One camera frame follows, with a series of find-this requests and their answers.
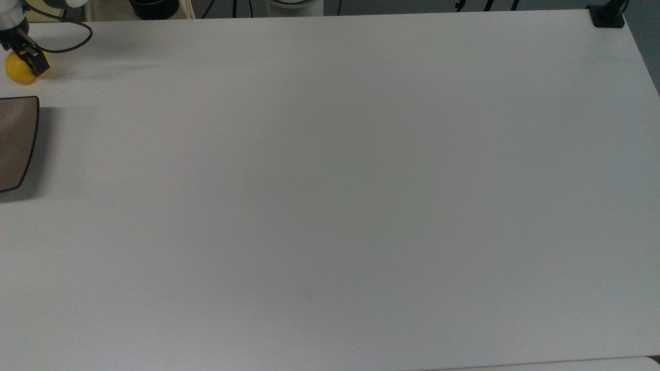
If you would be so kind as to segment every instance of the lemon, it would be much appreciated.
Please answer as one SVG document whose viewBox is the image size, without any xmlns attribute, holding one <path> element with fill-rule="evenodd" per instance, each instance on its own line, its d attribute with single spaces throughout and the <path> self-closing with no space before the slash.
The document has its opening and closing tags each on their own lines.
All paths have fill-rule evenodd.
<svg viewBox="0 0 660 371">
<path fill-rule="evenodd" d="M 10 79 L 19 84 L 32 84 L 36 77 L 32 74 L 29 66 L 19 58 L 15 52 L 11 52 L 5 61 L 5 71 Z"/>
</svg>

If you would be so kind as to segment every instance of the white table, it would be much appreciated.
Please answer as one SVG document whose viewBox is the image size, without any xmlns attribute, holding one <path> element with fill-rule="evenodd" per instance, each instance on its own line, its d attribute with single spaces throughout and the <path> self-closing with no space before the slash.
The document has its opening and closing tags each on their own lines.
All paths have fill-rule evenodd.
<svg viewBox="0 0 660 371">
<path fill-rule="evenodd" d="M 0 195 L 3 369 L 660 353 L 660 99 L 627 28 L 587 11 L 93 27 L 48 79 L 0 77 L 43 107 L 26 183 Z"/>
<path fill-rule="evenodd" d="M 498 366 L 462 368 L 463 371 L 658 371 L 660 366 L 650 358 L 623 358 L 604 360 L 584 360 L 578 362 L 555 362 L 542 364 L 521 364 L 518 366 Z"/>
</svg>

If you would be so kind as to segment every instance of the black pot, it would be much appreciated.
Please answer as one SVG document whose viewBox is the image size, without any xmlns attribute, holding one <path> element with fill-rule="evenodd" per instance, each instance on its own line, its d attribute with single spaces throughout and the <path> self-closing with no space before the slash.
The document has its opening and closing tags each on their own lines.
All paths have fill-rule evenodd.
<svg viewBox="0 0 660 371">
<path fill-rule="evenodd" d="M 129 0 L 140 19 L 168 19 L 179 10 L 179 0 Z"/>
</svg>

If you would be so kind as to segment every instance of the robotic arm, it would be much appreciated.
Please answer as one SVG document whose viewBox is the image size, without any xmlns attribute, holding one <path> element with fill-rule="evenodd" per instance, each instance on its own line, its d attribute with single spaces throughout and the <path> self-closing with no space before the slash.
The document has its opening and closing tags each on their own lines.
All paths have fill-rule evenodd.
<svg viewBox="0 0 660 371">
<path fill-rule="evenodd" d="M 82 7 L 88 0 L 45 0 L 46 5 L 58 9 Z M 0 44 L 12 49 L 29 66 L 36 77 L 49 69 L 43 49 L 28 36 L 30 25 L 25 11 L 30 5 L 23 0 L 0 0 Z"/>
</svg>

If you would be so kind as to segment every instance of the black cable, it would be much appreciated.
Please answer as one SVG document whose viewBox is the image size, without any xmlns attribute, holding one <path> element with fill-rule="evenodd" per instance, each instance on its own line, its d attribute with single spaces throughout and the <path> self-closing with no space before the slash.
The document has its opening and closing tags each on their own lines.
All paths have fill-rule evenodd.
<svg viewBox="0 0 660 371">
<path fill-rule="evenodd" d="M 490 7 L 493 6 L 493 3 L 494 3 L 494 2 L 495 2 L 495 0 L 488 0 L 488 2 L 486 3 L 486 7 L 484 8 L 484 12 L 489 12 L 489 11 L 490 11 Z"/>
<path fill-rule="evenodd" d="M 213 6 L 213 3 L 215 3 L 215 0 L 211 0 L 211 2 L 209 3 L 209 6 L 207 7 L 207 10 L 205 10 L 205 11 L 204 11 L 204 14 L 202 14 L 202 18 L 201 18 L 201 19 L 206 18 L 206 15 L 209 13 L 209 10 L 210 10 L 211 7 Z"/>
<path fill-rule="evenodd" d="M 42 11 L 40 11 L 39 9 L 33 7 L 32 5 L 30 5 L 30 4 L 28 4 L 28 3 L 25 3 L 25 5 L 26 5 L 27 9 L 29 9 L 29 10 L 31 10 L 31 11 L 37 13 L 37 14 L 41 14 L 41 15 L 43 15 L 44 17 L 48 17 L 48 18 L 52 18 L 52 19 L 56 19 L 56 20 L 59 20 L 59 21 L 61 21 L 61 22 L 68 22 L 68 23 L 77 24 L 77 25 L 79 25 L 79 26 L 83 26 L 83 27 L 85 27 L 85 28 L 89 31 L 89 35 L 87 36 L 87 38 L 84 39 L 84 40 L 83 40 L 81 43 L 79 43 L 78 45 L 75 45 L 75 46 L 72 46 L 72 47 L 70 47 L 70 48 L 66 48 L 66 49 L 60 49 L 60 50 L 46 49 L 46 48 L 43 48 L 42 46 L 37 45 L 36 47 L 39 48 L 39 50 L 41 50 L 41 51 L 45 51 L 45 52 L 47 52 L 47 53 L 54 53 L 54 54 L 57 54 L 57 53 L 66 53 L 67 51 L 76 50 L 76 49 L 78 49 L 79 47 L 81 47 L 81 46 L 87 44 L 87 42 L 88 42 L 89 40 L 91 40 L 92 36 L 94 35 L 94 31 L 92 31 L 92 28 L 89 27 L 88 25 L 86 25 L 85 23 L 78 22 L 77 20 L 64 19 L 64 18 L 62 18 L 62 17 L 58 17 L 58 16 L 56 16 L 56 15 L 52 15 L 52 14 L 49 14 L 49 13 L 46 13 L 46 12 L 42 12 Z"/>
<path fill-rule="evenodd" d="M 458 1 L 456 1 L 456 4 L 454 5 L 454 7 L 456 8 L 456 13 L 463 10 L 463 7 L 465 6 L 466 2 L 467 2 L 467 0 L 458 0 Z"/>
</svg>

